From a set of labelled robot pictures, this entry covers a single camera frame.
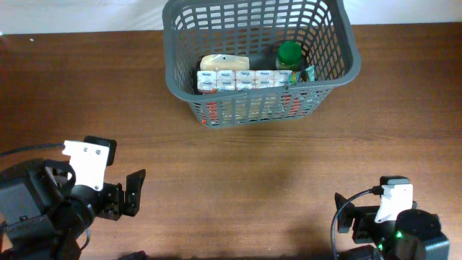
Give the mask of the light blue wet wipes pack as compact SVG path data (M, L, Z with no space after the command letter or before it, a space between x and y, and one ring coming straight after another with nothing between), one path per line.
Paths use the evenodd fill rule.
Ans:
M314 82L315 81L315 66L309 66L308 68L305 69L305 72L307 74L307 80L309 82Z

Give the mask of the clear bag of brown grain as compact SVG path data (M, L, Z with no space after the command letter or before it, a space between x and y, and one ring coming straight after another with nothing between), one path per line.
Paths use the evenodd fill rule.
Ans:
M210 54L202 58L199 66L203 71L249 70L250 59L246 56Z

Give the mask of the colourful Kleenex tissue multipack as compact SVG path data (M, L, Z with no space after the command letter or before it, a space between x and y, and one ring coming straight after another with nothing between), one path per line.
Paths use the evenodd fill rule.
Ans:
M197 89L214 93L283 87L290 83L291 75L290 70L198 71Z

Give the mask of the red spaghetti packet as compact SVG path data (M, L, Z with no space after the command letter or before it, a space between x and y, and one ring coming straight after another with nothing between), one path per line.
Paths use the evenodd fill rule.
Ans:
M305 116L306 94L288 92L236 98L207 103L191 103L198 120L205 126L236 126L262 121Z

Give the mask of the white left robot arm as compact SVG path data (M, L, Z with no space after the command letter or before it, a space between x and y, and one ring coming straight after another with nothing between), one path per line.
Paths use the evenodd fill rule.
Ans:
M104 183L102 191L77 184L68 162L41 158L1 172L1 233L12 243L2 259L79 259L77 243L95 218L117 221L139 211L146 177L139 170L126 185Z

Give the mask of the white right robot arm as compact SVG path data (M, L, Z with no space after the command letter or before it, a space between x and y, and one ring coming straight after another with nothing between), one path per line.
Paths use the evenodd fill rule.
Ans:
M378 206L356 207L352 201L367 192L346 199L335 194L337 212L331 223L331 248L335 259L343 260L448 260L450 241L442 232L437 214L411 209L398 214L395 220L375 221ZM335 233L352 231L358 247L339 253Z

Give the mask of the silver tin can green label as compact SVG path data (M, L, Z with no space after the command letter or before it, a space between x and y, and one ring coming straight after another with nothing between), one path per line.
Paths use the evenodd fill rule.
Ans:
M289 76L289 83L291 85L296 85L301 82L309 82L310 75L306 70L303 71L293 71Z

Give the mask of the green lidded jar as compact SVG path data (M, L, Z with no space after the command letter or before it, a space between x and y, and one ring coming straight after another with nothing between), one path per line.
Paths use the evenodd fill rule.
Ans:
M277 52L276 68L295 71L300 65L302 49L294 41L283 42Z

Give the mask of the grey plastic basket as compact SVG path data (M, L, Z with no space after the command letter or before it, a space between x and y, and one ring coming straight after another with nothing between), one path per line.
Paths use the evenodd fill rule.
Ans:
M334 88L351 82L361 67L342 0L169 1L162 21L166 85L190 107L288 92L306 94L302 106L307 116ZM246 56L252 69L272 70L285 41L300 45L301 69L315 66L314 82L214 94L198 91L196 73L204 56Z

